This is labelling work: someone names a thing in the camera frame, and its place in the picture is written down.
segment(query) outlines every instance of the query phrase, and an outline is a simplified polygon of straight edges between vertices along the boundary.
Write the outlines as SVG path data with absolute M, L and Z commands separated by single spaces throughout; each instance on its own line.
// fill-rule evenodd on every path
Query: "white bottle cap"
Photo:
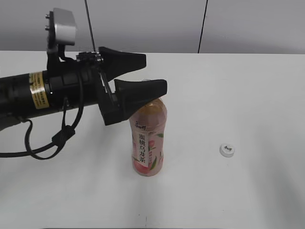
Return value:
M 222 156 L 233 157 L 234 152 L 235 152 L 235 148 L 230 144 L 222 144 L 220 146 L 220 153 Z

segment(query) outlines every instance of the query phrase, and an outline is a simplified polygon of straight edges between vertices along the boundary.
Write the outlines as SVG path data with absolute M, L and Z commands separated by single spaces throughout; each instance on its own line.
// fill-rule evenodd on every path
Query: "iced tea bottle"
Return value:
M 157 174 L 163 165 L 163 140 L 167 110 L 161 99 L 153 100 L 134 113 L 132 129 L 132 164 L 142 176 Z

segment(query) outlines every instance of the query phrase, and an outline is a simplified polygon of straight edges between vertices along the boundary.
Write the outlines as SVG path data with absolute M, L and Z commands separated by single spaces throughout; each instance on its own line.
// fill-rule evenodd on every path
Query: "pink bottle label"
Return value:
M 151 176 L 162 168 L 164 127 L 155 132 L 143 130 L 137 122 L 132 127 L 132 160 L 139 173 Z

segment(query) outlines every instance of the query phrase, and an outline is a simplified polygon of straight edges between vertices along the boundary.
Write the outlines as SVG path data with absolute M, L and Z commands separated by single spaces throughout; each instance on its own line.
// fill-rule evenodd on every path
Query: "black cable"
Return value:
M 89 30 L 90 30 L 90 36 L 91 36 L 91 42 L 92 42 L 92 46 L 93 46 L 93 51 L 96 52 L 87 0 L 85 0 L 85 7 L 86 7 L 86 12 L 87 12 L 87 18 L 88 18 L 88 23 L 89 23 Z
M 77 115 L 75 117 L 75 120 L 72 124 L 72 126 L 66 125 L 65 123 L 65 117 L 66 117 L 66 110 L 67 110 L 67 100 L 64 100 L 64 104 L 63 104 L 63 118 L 62 118 L 62 123 L 61 123 L 61 131 L 58 132 L 53 138 L 52 138 L 52 142 L 35 150 L 31 149 L 30 146 L 30 134 L 33 128 L 33 122 L 30 119 L 26 119 L 23 120 L 23 122 L 29 122 L 30 126 L 25 134 L 24 137 L 24 144 L 25 147 L 27 149 L 26 152 L 18 152 L 18 153 L 0 153 L 0 157 L 2 158 L 8 158 L 8 157 L 22 157 L 22 156 L 32 156 L 35 159 L 38 160 L 47 160 L 47 159 L 51 159 L 53 157 L 55 157 L 64 147 L 64 145 L 66 144 L 66 141 L 75 134 L 74 129 L 76 128 L 76 126 L 78 125 L 78 123 L 81 120 L 81 116 L 83 113 L 83 109 L 84 109 L 84 98 L 83 98 L 83 82 L 82 82 L 82 76 L 81 76 L 81 71 L 78 69 L 78 66 L 75 64 L 75 61 L 72 58 L 69 57 L 65 57 L 64 55 L 61 56 L 61 59 L 71 63 L 72 65 L 74 65 L 73 67 L 75 67 L 77 69 L 76 74 L 79 80 L 79 86 L 80 86 L 80 100 L 79 100 L 79 109 L 77 112 Z M 50 148 L 52 148 L 53 146 L 57 146 L 56 151 L 49 157 L 40 157 L 37 156 L 37 153 L 41 153 L 43 151 L 46 151 Z
M 72 58 L 66 58 L 64 55 L 61 58 L 66 60 L 67 62 L 70 62 L 72 65 L 74 65 L 75 68 L 78 68 L 78 66 L 74 64 L 74 61 L 72 61 Z M 79 80 L 79 86 L 80 86 L 79 109 L 78 109 L 77 115 L 75 117 L 75 120 L 74 120 L 72 126 L 66 125 L 65 119 L 66 119 L 66 110 L 67 110 L 67 99 L 64 99 L 64 102 L 63 102 L 63 117 L 62 117 L 62 122 L 61 122 L 61 131 L 58 132 L 52 138 L 52 142 L 55 143 L 55 145 L 57 146 L 57 149 L 51 156 L 41 157 L 41 156 L 38 156 L 38 155 L 34 154 L 34 152 L 31 149 L 31 146 L 30 146 L 30 134 L 31 134 L 31 131 L 32 131 L 32 128 L 33 128 L 33 122 L 29 119 L 25 120 L 26 122 L 30 123 L 30 126 L 29 126 L 29 128 L 28 128 L 28 130 L 25 134 L 25 137 L 24 137 L 25 148 L 27 149 L 29 154 L 37 160 L 48 160 L 48 159 L 51 159 L 51 158 L 55 157 L 63 149 L 67 140 L 70 139 L 75 134 L 74 129 L 76 128 L 76 126 L 80 122 L 82 112 L 83 112 L 83 109 L 84 109 L 83 83 L 82 83 L 81 71 L 76 71 L 76 74 L 77 74 L 77 77 L 78 77 L 78 80 Z
M 38 148 L 38 149 L 34 149 L 33 150 L 33 153 L 34 154 L 38 154 L 38 153 L 41 153 L 43 151 L 46 151 L 50 148 L 52 148 L 53 146 L 55 146 L 55 144 L 53 142 L 41 147 L 41 148 Z M 8 158 L 8 157 L 22 157 L 22 156 L 29 156 L 30 154 L 25 151 L 25 152 L 17 152 L 17 153 L 0 153 L 0 158 Z
M 201 46 L 201 41 L 202 41 L 202 35 L 203 35 L 203 27 L 204 27 L 204 22 L 205 22 L 205 15 L 206 15 L 206 10 L 208 8 L 208 1 L 209 0 L 206 0 L 206 3 L 205 3 L 205 9 L 204 9 L 204 15 L 203 15 L 203 21 L 202 21 L 202 28 L 201 28 L 201 34 L 200 34 L 200 40 L 199 40 L 199 47 L 198 47 L 198 52 L 200 52 L 200 46 Z

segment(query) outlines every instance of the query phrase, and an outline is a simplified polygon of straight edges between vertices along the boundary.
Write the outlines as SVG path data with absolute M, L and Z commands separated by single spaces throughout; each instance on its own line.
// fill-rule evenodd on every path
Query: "table surface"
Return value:
M 45 52 L 0 52 L 1 77 L 45 68 Z M 152 53 L 119 78 L 168 81 L 161 172 L 135 173 L 129 123 L 86 107 L 54 159 L 0 159 L 0 228 L 305 227 L 305 55 Z M 33 119 L 33 148 L 61 117 Z M 27 127 L 0 132 L 1 152 L 23 151 Z

